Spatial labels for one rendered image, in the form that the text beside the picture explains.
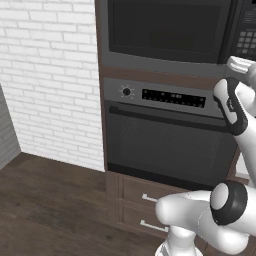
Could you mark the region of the dark glass oven door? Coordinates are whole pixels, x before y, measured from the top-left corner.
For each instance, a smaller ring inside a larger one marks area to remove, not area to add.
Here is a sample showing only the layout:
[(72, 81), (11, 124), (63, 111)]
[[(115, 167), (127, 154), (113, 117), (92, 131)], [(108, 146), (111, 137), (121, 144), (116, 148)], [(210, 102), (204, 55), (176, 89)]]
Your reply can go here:
[(126, 111), (224, 126), (221, 118), (106, 101), (109, 171), (188, 190), (211, 190), (228, 176), (237, 144), (230, 133), (160, 123), (109, 113)]

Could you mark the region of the grey built-in oven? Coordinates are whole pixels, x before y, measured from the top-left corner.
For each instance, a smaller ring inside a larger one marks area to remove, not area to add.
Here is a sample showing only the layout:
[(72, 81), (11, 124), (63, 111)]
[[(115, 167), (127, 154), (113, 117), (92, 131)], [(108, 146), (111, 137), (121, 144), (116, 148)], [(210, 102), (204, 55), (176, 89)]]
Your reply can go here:
[(228, 176), (237, 144), (213, 93), (103, 80), (107, 169), (188, 190)]

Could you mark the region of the brown drawer front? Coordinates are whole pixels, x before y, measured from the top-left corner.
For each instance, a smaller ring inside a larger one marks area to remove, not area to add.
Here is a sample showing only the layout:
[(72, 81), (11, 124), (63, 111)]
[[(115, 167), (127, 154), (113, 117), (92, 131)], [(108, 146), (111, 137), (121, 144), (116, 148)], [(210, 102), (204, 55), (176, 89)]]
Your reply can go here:
[(119, 219), (123, 225), (135, 229), (136, 231), (144, 232), (157, 237), (165, 237), (167, 235), (166, 232), (161, 232), (140, 225), (140, 220), (145, 220), (146, 223), (151, 225), (161, 228), (167, 227), (159, 222), (156, 214), (153, 213), (150, 208), (121, 204), (119, 206)]
[(159, 199), (169, 194), (183, 193), (185, 189), (125, 176), (123, 178), (123, 199), (142, 206), (152, 207), (156, 202), (142, 199), (142, 194)]

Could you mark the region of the brown wooden cabinet housing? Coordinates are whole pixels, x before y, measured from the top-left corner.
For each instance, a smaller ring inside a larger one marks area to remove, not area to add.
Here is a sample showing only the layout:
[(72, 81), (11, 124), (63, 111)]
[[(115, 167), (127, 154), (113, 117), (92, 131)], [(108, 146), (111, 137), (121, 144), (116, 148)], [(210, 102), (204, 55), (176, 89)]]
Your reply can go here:
[[(233, 73), (227, 61), (230, 56), (256, 61), (256, 0), (95, 0), (95, 11), (108, 220), (118, 228), (136, 231), (120, 222), (119, 206), (150, 208), (156, 214), (156, 203), (147, 207), (124, 200), (123, 178), (133, 176), (107, 169), (103, 80), (212, 93), (224, 78), (245, 82), (245, 76)], [(251, 184), (238, 144), (226, 180)], [(200, 237), (194, 244), (203, 256), (256, 256), (254, 236), (236, 255), (221, 252)]]

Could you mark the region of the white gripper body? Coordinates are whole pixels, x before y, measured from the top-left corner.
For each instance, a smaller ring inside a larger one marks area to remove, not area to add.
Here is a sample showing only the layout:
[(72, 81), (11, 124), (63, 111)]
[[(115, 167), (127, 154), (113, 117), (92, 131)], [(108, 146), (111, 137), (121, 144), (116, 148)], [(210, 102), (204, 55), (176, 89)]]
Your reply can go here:
[(236, 56), (230, 56), (227, 61), (228, 68), (236, 74), (242, 74), (245, 75), (248, 73), (248, 71), (251, 69), (251, 66), (253, 65), (252, 60), (236, 57)]

